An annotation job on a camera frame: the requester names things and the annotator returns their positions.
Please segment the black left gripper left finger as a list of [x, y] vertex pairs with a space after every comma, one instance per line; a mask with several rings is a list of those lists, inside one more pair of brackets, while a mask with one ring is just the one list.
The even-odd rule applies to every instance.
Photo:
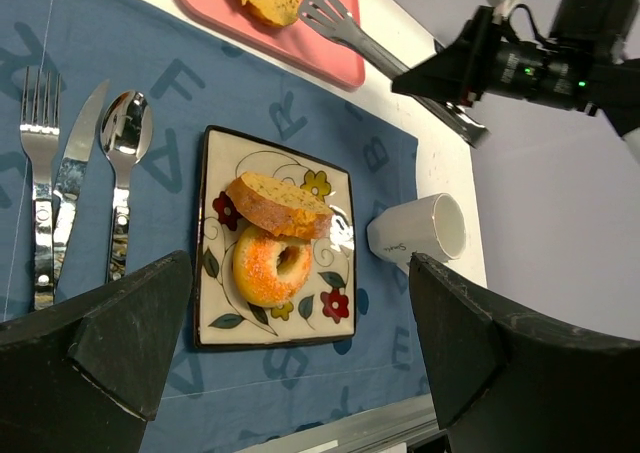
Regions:
[[178, 250], [2, 323], [2, 451], [138, 451], [159, 409], [191, 289], [191, 259]]

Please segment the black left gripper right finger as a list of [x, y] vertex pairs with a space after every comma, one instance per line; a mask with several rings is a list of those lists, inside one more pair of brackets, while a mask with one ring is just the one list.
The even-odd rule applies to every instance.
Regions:
[[639, 344], [516, 303], [432, 257], [409, 290], [438, 426], [455, 452], [635, 452]]

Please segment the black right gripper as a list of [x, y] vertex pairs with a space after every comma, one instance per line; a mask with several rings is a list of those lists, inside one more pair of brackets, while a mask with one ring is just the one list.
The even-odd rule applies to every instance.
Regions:
[[449, 46], [395, 77], [391, 91], [468, 107], [488, 93], [581, 110], [592, 65], [576, 48], [520, 39], [508, 19], [479, 7]]

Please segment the metal kitchen tongs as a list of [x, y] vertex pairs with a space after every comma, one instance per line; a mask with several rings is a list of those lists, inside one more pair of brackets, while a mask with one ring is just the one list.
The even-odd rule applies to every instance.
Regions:
[[[360, 28], [340, 0], [301, 0], [298, 17], [322, 37], [357, 53], [390, 80], [409, 70]], [[459, 106], [414, 95], [411, 98], [472, 147], [478, 147], [490, 133], [486, 126], [475, 121]]]

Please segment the orange glazed bagel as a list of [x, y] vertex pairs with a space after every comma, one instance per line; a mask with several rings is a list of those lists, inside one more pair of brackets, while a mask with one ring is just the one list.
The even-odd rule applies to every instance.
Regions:
[[255, 225], [240, 235], [232, 272], [241, 296], [256, 306], [282, 306], [306, 284], [311, 273], [311, 242], [274, 236]]

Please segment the seeded bread slice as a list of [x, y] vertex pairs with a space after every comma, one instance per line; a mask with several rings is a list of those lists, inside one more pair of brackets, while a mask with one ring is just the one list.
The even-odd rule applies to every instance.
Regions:
[[245, 219], [274, 236], [322, 238], [334, 215], [310, 192], [251, 171], [235, 178], [225, 193]]

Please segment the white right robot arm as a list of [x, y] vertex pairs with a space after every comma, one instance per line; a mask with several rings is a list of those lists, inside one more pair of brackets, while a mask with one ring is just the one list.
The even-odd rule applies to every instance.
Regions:
[[589, 116], [639, 154], [639, 61], [622, 57], [639, 0], [561, 0], [547, 36], [520, 39], [481, 6], [441, 52], [392, 81], [397, 94], [470, 107], [486, 93]]

